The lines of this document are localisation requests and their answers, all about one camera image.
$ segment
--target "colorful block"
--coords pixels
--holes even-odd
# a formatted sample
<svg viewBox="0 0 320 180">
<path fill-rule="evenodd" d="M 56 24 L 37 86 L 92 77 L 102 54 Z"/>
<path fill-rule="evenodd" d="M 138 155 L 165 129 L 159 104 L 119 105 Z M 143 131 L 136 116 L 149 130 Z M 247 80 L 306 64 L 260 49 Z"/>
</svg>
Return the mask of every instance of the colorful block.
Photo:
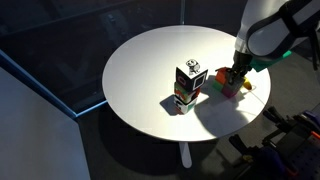
<svg viewBox="0 0 320 180">
<path fill-rule="evenodd" d="M 218 82 L 217 80 L 213 81 L 213 88 L 215 88 L 217 91 L 221 92 L 223 88 L 223 84 Z"/>
<path fill-rule="evenodd" d="M 195 91 L 204 84 L 208 69 L 201 68 L 200 64 L 190 59 L 176 68 L 176 82 L 188 92 Z"/>
<path fill-rule="evenodd" d="M 224 83 L 226 82 L 227 67 L 217 69 L 216 71 L 218 71 L 218 73 L 215 77 L 215 80 L 218 81 L 220 84 L 224 85 Z"/>
<path fill-rule="evenodd" d="M 185 104 L 188 104 L 192 100 L 198 97 L 200 88 L 195 91 L 188 92 L 181 87 L 177 82 L 174 83 L 174 94 L 180 98 Z"/>
<path fill-rule="evenodd" d="M 197 98 L 193 99 L 190 103 L 185 104 L 179 97 L 174 96 L 174 104 L 181 114 L 187 114 L 196 105 L 196 102 Z"/>
<path fill-rule="evenodd" d="M 229 72 L 227 71 L 229 68 L 223 67 L 217 69 L 217 75 L 215 77 L 215 81 L 213 82 L 213 87 L 220 91 L 224 96 L 231 98 L 235 96 L 243 85 L 245 78 L 238 77 L 234 79 L 234 83 L 231 85 L 227 82 Z"/>
<path fill-rule="evenodd" d="M 242 84 L 244 82 L 244 78 L 239 77 L 234 79 L 234 83 L 231 85 L 229 83 L 225 83 L 223 85 L 221 93 L 228 98 L 235 96 L 240 90 Z"/>
</svg>

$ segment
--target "white round table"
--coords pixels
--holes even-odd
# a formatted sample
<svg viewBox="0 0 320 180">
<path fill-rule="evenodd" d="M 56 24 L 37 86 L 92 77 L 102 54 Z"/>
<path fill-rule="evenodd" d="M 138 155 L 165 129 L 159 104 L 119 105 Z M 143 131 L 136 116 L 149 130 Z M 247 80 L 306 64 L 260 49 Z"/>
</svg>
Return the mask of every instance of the white round table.
<svg viewBox="0 0 320 180">
<path fill-rule="evenodd" d="M 246 77 L 253 90 L 242 88 L 230 99 L 212 85 L 215 70 L 233 65 L 235 37 L 198 26 L 169 26 L 147 31 L 120 46 L 108 60 L 103 91 L 112 110 L 127 124 L 150 136 L 180 142 L 205 141 L 230 134 L 253 121 L 270 94 L 265 69 Z M 208 69 L 194 109 L 178 115 L 173 103 L 176 67 L 195 59 Z M 185 167 L 191 159 L 182 157 Z"/>
</svg>

